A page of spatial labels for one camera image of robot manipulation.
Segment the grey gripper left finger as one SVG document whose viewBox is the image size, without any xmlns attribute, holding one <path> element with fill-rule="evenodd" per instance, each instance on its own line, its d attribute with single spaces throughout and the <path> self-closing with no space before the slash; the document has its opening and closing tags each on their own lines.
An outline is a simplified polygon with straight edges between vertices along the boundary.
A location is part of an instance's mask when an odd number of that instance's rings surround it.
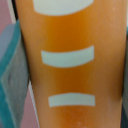
<svg viewBox="0 0 128 128">
<path fill-rule="evenodd" d="M 29 83 L 19 22 L 0 35 L 0 128 L 20 128 Z"/>
</svg>

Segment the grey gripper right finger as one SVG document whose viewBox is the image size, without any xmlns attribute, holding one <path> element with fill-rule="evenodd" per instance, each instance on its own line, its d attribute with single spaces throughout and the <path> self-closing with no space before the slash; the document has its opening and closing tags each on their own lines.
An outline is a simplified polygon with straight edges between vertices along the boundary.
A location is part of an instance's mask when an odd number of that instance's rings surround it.
<svg viewBox="0 0 128 128">
<path fill-rule="evenodd" d="M 122 95 L 122 115 L 121 128 L 128 128 L 128 27 L 126 38 L 126 54 L 125 54 L 125 68 L 124 68 L 124 83 Z"/>
</svg>

